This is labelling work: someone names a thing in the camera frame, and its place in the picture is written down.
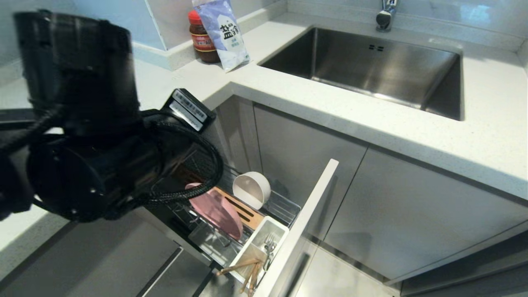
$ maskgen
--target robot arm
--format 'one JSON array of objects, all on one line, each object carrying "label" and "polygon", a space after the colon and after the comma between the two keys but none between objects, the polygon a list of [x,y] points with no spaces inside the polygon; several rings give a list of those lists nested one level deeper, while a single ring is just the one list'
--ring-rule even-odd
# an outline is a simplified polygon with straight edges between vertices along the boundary
[{"label": "robot arm", "polygon": [[[15,24],[34,119],[14,110],[0,124],[24,128],[0,139],[0,175],[12,177],[0,181],[0,219],[31,203],[79,222],[117,219],[216,185],[223,162],[200,135],[215,115],[185,89],[161,110],[140,112],[127,30],[48,11],[17,13]],[[51,127],[64,134],[45,134]],[[153,192],[193,144],[215,172],[193,189]]]}]

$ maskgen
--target jar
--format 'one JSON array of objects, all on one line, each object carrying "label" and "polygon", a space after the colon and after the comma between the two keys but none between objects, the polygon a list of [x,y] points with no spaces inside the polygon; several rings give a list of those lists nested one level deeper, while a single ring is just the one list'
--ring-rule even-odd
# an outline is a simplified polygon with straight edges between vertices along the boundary
[{"label": "jar", "polygon": [[198,53],[200,59],[205,63],[219,63],[220,57],[218,57],[213,41],[209,38],[209,35],[207,35],[207,31],[205,30],[198,13],[193,10],[190,11],[187,16],[191,23],[189,31],[193,38],[194,50]]}]

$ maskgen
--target bowl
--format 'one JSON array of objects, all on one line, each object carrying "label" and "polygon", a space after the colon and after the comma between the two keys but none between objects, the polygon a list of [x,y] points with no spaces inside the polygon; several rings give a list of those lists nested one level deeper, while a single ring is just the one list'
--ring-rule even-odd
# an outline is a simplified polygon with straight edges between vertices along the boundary
[{"label": "bowl", "polygon": [[246,172],[233,181],[233,194],[253,209],[260,209],[271,194],[268,179],[256,171]]}]

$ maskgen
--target wire rack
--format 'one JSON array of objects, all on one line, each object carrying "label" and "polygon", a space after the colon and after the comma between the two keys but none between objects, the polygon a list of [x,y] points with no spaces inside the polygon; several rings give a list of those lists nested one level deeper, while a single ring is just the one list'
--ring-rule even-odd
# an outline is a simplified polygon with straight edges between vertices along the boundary
[{"label": "wire rack", "polygon": [[[196,148],[178,166],[174,175],[177,180],[183,182],[181,187],[191,182],[203,182],[213,174],[213,170],[210,157]],[[232,192],[233,181],[240,174],[236,169],[225,165],[222,179],[217,187],[234,196]],[[188,201],[167,205],[167,207],[178,218],[178,221],[185,225],[185,228],[191,230],[188,238],[224,267],[229,266],[253,233],[253,230],[244,225],[242,237],[240,240],[236,240],[222,230],[213,227],[205,218],[198,215]],[[271,216],[291,228],[300,210],[299,205],[272,189],[270,198],[258,212],[263,216]]]}]

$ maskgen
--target red lid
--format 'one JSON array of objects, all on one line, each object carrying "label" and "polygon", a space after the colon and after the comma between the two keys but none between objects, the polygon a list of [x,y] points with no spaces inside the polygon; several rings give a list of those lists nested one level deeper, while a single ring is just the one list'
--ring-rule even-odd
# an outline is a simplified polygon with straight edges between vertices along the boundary
[{"label": "red lid", "polygon": [[189,17],[189,22],[193,25],[203,25],[202,20],[200,19],[200,16],[198,15],[198,12],[195,10],[189,11],[189,14],[187,15]]}]

